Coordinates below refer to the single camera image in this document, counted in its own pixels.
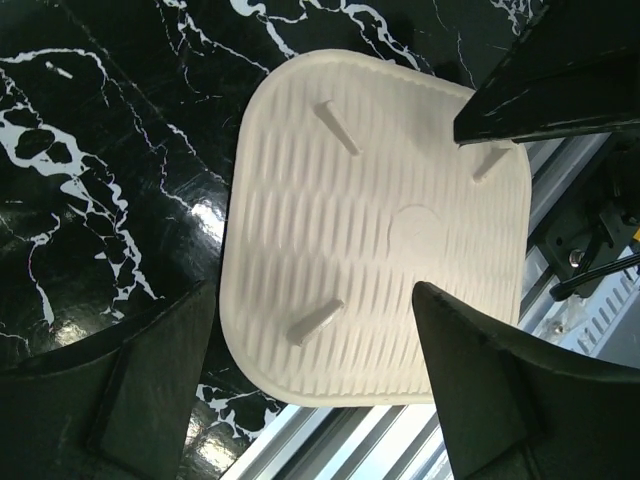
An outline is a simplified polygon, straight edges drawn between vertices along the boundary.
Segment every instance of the ribbed surface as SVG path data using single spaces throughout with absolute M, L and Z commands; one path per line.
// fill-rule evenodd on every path
M 491 146 L 459 149 L 471 91 L 350 52 L 315 52 L 260 86 L 243 119 L 221 288 L 225 338 L 259 387 L 292 403 L 425 402 L 411 310 L 430 281 L 518 318 L 530 202 L 524 148 L 482 184 Z M 314 112 L 333 100 L 363 153 Z M 344 315 L 304 347 L 287 329 L 332 298 Z

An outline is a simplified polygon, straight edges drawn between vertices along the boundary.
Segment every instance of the white plastic tray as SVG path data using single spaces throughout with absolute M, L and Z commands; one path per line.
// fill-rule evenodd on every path
M 256 386 L 305 406 L 432 401 L 419 280 L 516 322 L 529 163 L 510 142 L 454 144 L 471 94 L 339 50 L 260 85 L 240 129 L 220 292 L 225 339 Z

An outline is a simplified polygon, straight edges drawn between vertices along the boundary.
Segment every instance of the black marble surface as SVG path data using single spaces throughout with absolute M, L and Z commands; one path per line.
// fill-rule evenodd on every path
M 476 87 L 540 0 L 0 0 L 0 368 L 219 279 L 257 85 L 345 48 Z M 219 321 L 181 478 L 217 478 L 284 407 Z

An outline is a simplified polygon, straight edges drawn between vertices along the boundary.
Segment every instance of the metal bolt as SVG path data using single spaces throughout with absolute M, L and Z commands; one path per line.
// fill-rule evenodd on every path
M 578 268 L 583 257 L 584 252 L 582 250 L 571 250 L 571 253 L 569 253 L 569 265 L 573 268 Z

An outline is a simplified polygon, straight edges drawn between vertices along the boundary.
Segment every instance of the black marble countertop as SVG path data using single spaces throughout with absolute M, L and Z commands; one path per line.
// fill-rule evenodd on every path
M 0 366 L 219 280 L 242 114 L 299 53 L 478 86 L 540 0 L 0 0 Z M 181 477 L 283 408 L 214 324 Z

